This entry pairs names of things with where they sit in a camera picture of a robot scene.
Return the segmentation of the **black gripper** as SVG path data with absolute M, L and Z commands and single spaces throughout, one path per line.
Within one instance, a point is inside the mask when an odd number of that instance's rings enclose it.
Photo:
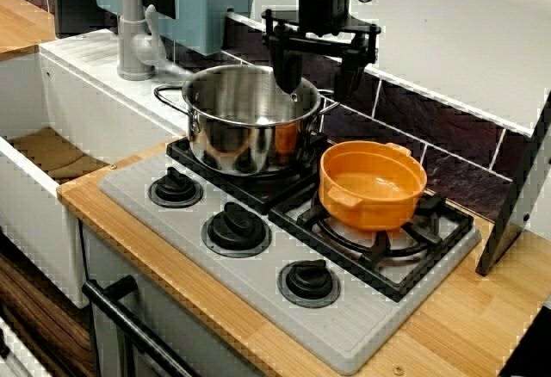
M 298 0 L 296 9 L 266 9 L 263 43 L 275 81 L 292 94 L 302 79 L 302 55 L 342 57 L 334 76 L 334 100 L 346 102 L 361 82 L 367 57 L 377 55 L 381 28 L 349 13 L 350 0 Z

